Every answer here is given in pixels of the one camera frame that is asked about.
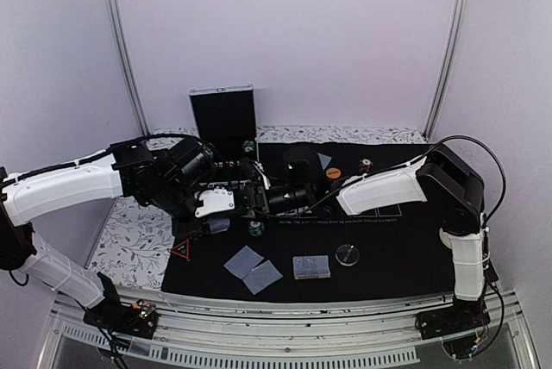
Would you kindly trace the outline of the orange big blind button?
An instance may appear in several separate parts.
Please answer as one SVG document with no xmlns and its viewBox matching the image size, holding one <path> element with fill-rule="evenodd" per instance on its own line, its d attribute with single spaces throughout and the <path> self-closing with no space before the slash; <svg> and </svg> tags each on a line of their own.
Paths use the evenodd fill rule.
<svg viewBox="0 0 552 369">
<path fill-rule="evenodd" d="M 337 180 L 342 176 L 342 171 L 336 167 L 329 167 L 325 170 L 325 175 L 330 180 Z"/>
</svg>

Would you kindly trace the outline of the orange black poker chips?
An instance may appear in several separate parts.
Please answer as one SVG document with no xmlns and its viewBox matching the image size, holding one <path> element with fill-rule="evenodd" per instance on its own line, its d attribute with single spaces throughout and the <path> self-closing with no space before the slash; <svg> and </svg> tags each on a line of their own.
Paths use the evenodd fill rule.
<svg viewBox="0 0 552 369">
<path fill-rule="evenodd" d="M 357 166 L 357 173 L 359 175 L 368 173 L 373 166 L 373 163 L 370 159 L 361 159 Z"/>
</svg>

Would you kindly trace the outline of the green poker chip pile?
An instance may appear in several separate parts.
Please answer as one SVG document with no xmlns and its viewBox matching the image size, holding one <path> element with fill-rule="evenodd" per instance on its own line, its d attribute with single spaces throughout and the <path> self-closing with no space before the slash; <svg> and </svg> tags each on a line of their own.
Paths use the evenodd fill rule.
<svg viewBox="0 0 552 369">
<path fill-rule="evenodd" d="M 248 223 L 248 232 L 253 237 L 261 236 L 264 233 L 264 223 L 251 221 Z"/>
</svg>

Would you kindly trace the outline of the blue patterned card deck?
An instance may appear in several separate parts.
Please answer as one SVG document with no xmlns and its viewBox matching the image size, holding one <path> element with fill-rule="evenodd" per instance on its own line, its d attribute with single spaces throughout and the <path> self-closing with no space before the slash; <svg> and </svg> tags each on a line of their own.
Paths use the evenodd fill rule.
<svg viewBox="0 0 552 369">
<path fill-rule="evenodd" d="M 206 223 L 211 235 L 223 233 L 230 227 L 230 219 L 228 217 L 211 217 Z"/>
</svg>

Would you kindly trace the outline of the short poker chip stack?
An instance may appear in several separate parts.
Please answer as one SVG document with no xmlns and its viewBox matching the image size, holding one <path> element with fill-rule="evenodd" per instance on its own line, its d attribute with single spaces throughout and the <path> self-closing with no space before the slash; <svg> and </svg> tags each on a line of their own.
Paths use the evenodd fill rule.
<svg viewBox="0 0 552 369">
<path fill-rule="evenodd" d="M 242 148 L 244 153 L 253 153 L 255 151 L 255 144 L 253 141 L 244 141 Z"/>
</svg>

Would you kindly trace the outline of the clear dealer button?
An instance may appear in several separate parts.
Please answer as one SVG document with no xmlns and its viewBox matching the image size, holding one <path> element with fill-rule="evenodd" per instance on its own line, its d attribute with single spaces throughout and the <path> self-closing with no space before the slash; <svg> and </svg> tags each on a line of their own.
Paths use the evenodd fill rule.
<svg viewBox="0 0 552 369">
<path fill-rule="evenodd" d="M 353 244 L 343 244 L 336 249 L 336 260 L 341 266 L 351 267 L 358 263 L 360 251 Z"/>
</svg>

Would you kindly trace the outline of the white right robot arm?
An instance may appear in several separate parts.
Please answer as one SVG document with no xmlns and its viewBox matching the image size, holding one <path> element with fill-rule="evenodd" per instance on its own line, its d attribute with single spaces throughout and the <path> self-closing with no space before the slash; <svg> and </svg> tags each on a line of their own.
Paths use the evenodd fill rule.
<svg viewBox="0 0 552 369">
<path fill-rule="evenodd" d="M 430 250 L 441 242 L 452 252 L 454 296 L 459 302 L 446 323 L 463 331 L 480 314 L 475 302 L 484 292 L 486 217 L 481 176 L 449 148 L 438 145 L 396 166 L 332 179 L 306 147 L 287 151 L 288 180 L 265 187 L 256 171 L 243 188 L 251 217 L 292 219 L 309 211 L 338 222 L 354 237 L 358 266 L 348 258 L 343 271 L 326 289 L 315 291 L 321 302 L 408 297 L 436 293 L 446 279 L 433 269 Z"/>
</svg>

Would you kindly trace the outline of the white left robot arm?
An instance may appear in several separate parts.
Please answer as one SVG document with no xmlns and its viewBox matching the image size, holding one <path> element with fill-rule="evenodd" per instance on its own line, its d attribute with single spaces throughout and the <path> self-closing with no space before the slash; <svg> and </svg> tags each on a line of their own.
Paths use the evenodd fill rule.
<svg viewBox="0 0 552 369">
<path fill-rule="evenodd" d="M 163 150 L 152 151 L 145 138 L 136 138 L 56 166 L 3 173 L 2 269 L 27 273 L 94 310 L 108 328 L 122 328 L 128 322 L 128 311 L 120 304 L 111 280 L 72 261 L 39 227 L 43 217 L 48 217 L 52 235 L 68 236 L 77 221 L 62 216 L 61 211 L 119 197 L 154 206 L 180 223 L 234 210 L 235 193 L 230 188 L 203 184 L 216 168 L 216 150 L 194 136 L 179 138 Z"/>
</svg>

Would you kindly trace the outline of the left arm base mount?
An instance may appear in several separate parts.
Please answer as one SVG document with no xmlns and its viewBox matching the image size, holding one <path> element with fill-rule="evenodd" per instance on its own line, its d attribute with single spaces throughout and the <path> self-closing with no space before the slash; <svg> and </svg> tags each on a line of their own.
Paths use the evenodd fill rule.
<svg viewBox="0 0 552 369">
<path fill-rule="evenodd" d="M 101 272 L 97 276 L 103 285 L 103 300 L 85 308 L 83 322 L 110 333 L 152 340 L 159 320 L 156 304 L 139 299 L 124 305 L 111 279 Z"/>
</svg>

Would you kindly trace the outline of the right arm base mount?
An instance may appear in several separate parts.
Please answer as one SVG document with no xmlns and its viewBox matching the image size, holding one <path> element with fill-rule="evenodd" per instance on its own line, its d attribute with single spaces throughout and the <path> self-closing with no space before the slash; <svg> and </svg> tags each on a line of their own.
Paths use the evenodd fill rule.
<svg viewBox="0 0 552 369">
<path fill-rule="evenodd" d="M 418 313 L 415 328 L 423 340 L 428 340 L 482 328 L 490 321 L 483 296 L 474 301 L 460 300 L 453 296 L 450 306 Z"/>
</svg>

